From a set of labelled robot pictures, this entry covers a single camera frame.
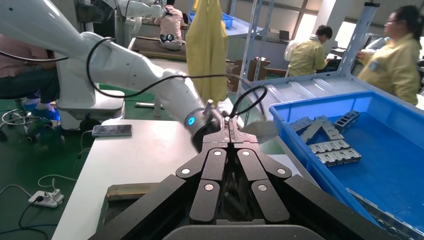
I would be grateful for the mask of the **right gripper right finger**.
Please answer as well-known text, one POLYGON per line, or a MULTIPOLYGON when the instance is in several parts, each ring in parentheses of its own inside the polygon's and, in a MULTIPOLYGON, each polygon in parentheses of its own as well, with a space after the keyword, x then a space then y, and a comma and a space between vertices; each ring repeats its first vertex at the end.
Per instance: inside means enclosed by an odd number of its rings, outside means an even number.
POLYGON ((241 132, 234 119, 230 120, 230 143, 247 181, 245 191, 253 215, 261 216, 267 224, 287 222, 290 213, 280 198, 278 186, 293 172, 263 153, 256 136, 241 132))

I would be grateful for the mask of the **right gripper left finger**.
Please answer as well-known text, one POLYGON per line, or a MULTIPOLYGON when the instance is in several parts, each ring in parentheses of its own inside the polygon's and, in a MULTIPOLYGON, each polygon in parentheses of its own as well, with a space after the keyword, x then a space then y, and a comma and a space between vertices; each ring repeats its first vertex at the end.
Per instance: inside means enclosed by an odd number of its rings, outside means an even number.
POLYGON ((196 190, 189 211, 190 224, 214 224, 216 221, 229 143, 226 121, 221 119, 220 130, 205 135, 201 151, 175 172, 196 190))

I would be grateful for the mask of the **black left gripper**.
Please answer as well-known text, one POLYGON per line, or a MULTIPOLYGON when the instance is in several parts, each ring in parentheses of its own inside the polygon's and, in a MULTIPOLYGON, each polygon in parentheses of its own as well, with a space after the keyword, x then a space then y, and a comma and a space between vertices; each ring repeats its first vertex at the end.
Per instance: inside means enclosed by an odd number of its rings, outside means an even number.
POLYGON ((192 112, 192 119, 192 145, 200 153, 204 136, 221 130, 223 116, 217 108, 200 108, 192 112))

